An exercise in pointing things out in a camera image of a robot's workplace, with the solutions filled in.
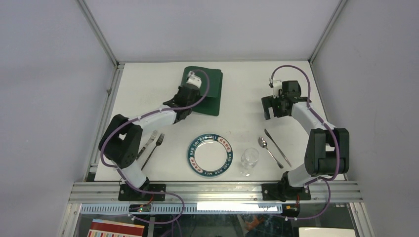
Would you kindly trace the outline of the white plate teal rim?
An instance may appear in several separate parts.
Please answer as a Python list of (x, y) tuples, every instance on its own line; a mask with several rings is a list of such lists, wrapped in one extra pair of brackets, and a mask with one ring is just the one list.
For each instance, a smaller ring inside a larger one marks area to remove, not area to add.
[(199, 135), (189, 144), (186, 158), (196, 174), (205, 178), (214, 178), (230, 168), (233, 149), (224, 137), (206, 133)]

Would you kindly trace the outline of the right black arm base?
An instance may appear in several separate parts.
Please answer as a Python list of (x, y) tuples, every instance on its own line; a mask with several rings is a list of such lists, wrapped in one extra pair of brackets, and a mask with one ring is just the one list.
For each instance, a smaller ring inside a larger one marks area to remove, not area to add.
[(280, 183), (264, 183), (261, 185), (263, 200), (311, 200), (311, 193), (304, 187), (291, 187)]

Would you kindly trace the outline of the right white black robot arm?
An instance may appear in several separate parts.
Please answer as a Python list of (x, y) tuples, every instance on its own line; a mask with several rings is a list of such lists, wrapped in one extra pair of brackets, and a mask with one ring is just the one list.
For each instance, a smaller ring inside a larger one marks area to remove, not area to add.
[(261, 99), (265, 119), (271, 118), (270, 110), (277, 118), (290, 116), (302, 126), (309, 138), (303, 164), (286, 171), (276, 187), (268, 188), (267, 194), (273, 200), (309, 200), (308, 184), (322, 178), (334, 179), (349, 171), (349, 131), (323, 120), (310, 99), (301, 95), (298, 81), (278, 80), (269, 86), (273, 94)]

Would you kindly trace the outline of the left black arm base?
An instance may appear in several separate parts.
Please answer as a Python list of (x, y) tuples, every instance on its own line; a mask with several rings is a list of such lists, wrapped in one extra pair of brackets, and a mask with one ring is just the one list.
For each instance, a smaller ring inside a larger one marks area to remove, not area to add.
[(139, 191), (133, 190), (127, 184), (120, 185), (120, 192), (118, 195), (119, 201), (149, 201), (153, 198), (154, 201), (164, 201), (166, 195), (166, 184), (149, 184), (147, 191), (157, 192), (157, 194), (145, 194)]

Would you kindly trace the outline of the clear drinking glass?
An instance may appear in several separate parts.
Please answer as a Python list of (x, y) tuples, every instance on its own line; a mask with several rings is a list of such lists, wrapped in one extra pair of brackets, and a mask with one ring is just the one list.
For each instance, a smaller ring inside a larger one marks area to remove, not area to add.
[(243, 176), (252, 175), (254, 168), (259, 161), (259, 152), (256, 148), (246, 149), (241, 156), (240, 172)]

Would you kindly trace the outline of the dark green placemat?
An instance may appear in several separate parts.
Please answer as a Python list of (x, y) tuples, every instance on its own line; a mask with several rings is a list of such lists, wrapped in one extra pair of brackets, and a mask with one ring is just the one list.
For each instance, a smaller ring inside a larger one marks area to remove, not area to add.
[(192, 108), (193, 112), (209, 115), (209, 116), (219, 116), (220, 113), (220, 102), (221, 102), (221, 93), (222, 93), (222, 81), (223, 81), (223, 72), (221, 69), (210, 69), (198, 66), (188, 66), (184, 68), (181, 85), (184, 85), (187, 81), (187, 76), (190, 71), (193, 71), (196, 76), (200, 77), (202, 80), (202, 85), (200, 88), (200, 94), (203, 95), (206, 91), (207, 82), (205, 72), (209, 77), (210, 87), (206, 97), (201, 103)]

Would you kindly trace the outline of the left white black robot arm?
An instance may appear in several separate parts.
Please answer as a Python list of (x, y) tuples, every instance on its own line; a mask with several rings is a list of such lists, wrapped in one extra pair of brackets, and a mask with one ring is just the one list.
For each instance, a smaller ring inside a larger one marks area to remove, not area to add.
[(137, 163), (143, 134), (185, 119), (201, 100), (198, 87), (185, 84), (178, 88), (172, 99), (151, 112), (133, 119), (121, 114), (111, 119), (98, 145), (100, 158), (111, 161), (104, 165), (119, 172), (136, 200), (144, 200), (149, 194), (149, 179)]

